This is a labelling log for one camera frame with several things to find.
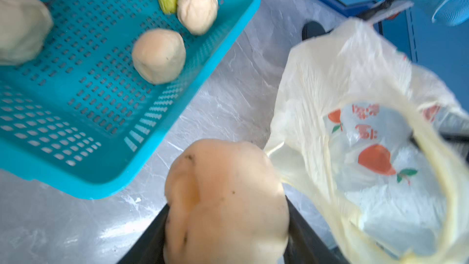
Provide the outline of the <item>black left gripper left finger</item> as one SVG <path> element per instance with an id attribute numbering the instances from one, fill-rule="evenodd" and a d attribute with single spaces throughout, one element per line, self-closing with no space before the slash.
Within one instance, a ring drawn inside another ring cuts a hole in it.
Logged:
<path id="1" fill-rule="evenodd" d="M 163 247 L 168 214 L 166 204 L 118 264 L 165 264 Z"/>

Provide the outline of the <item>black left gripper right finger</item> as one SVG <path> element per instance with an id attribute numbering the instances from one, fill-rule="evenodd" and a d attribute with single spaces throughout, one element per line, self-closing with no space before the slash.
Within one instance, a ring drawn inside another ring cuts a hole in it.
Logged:
<path id="1" fill-rule="evenodd" d="M 288 244 L 285 264 L 347 264 L 344 257 L 329 249 L 287 198 L 289 209 Z"/>

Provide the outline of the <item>yellow printed plastic bag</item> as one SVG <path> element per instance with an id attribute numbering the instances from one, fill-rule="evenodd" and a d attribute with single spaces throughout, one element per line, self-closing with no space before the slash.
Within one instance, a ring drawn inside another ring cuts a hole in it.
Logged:
<path id="1" fill-rule="evenodd" d="M 351 264 L 466 264 L 469 115 L 434 73 L 355 18 L 293 47 L 265 151 Z"/>

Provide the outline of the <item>tan pear round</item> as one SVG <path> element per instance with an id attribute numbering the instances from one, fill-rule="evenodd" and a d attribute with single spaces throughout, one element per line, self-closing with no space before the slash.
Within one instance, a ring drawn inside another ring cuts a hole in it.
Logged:
<path id="1" fill-rule="evenodd" d="M 173 30 L 149 30 L 135 42 L 132 60 L 147 82 L 155 85 L 169 83 L 178 78 L 186 62 L 183 38 Z"/>

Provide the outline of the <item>tan pear edge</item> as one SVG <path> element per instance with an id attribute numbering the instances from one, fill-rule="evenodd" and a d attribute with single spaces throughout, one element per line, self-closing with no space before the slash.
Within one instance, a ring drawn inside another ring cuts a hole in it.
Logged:
<path id="1" fill-rule="evenodd" d="M 1 65 L 17 66 L 36 58 L 53 27 L 40 0 L 1 0 Z"/>

